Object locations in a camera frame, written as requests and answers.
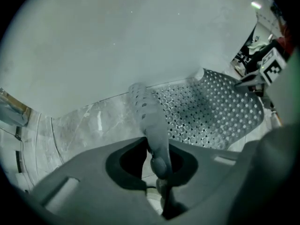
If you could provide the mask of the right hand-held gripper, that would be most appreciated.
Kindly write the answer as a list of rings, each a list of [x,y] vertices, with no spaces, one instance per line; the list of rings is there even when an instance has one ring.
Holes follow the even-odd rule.
[[[259,68],[243,76],[235,86],[250,86],[251,92],[263,94],[285,67],[285,59],[276,48],[272,48],[261,60]]]

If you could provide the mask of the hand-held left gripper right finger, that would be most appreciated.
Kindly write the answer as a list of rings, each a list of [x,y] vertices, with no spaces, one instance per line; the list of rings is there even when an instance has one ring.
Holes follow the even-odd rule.
[[[176,217],[214,192],[239,154],[169,142],[173,174],[167,180],[167,216]]]

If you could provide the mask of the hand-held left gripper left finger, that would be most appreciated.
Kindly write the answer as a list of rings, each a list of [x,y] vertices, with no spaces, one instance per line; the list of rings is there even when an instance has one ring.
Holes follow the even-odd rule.
[[[48,225],[158,225],[140,173],[144,137],[87,150],[44,177],[32,191]]]

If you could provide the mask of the grey perforated rubber mat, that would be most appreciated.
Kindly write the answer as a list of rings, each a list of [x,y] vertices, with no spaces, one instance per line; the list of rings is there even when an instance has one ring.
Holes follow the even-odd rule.
[[[132,84],[128,96],[148,141],[151,168],[165,179],[175,171],[169,140],[224,150],[264,118],[257,95],[233,77],[205,70],[201,79],[148,88]]]

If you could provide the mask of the white bathtub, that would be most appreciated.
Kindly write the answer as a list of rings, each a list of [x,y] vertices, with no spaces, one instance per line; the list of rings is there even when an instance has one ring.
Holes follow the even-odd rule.
[[[0,42],[0,87],[57,118],[133,83],[221,72],[256,22],[251,0],[27,0]]]

